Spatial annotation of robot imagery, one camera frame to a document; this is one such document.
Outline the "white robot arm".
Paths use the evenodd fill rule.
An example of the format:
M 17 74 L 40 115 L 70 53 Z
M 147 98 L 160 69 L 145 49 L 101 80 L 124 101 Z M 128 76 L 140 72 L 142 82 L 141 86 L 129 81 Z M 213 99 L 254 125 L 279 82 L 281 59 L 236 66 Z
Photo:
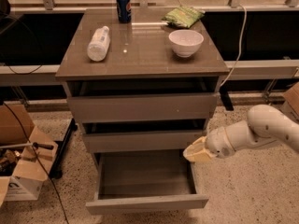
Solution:
M 242 149 L 263 149 L 277 142 L 299 152 L 299 124 L 270 105 L 252 107 L 247 119 L 220 127 L 189 145 L 183 156 L 189 162 L 228 158 Z

